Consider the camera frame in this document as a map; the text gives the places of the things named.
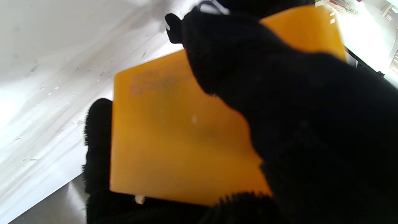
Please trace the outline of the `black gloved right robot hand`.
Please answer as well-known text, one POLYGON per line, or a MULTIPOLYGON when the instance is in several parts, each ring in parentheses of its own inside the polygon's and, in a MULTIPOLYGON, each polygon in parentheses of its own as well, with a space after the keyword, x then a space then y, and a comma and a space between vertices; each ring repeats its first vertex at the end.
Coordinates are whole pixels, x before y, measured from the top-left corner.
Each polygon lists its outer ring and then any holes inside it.
POLYGON ((372 72, 284 44, 263 17, 314 0, 203 1, 165 16, 198 84, 241 113, 272 197, 213 207, 109 190, 112 101, 86 119, 88 224, 396 224, 397 89, 372 72))

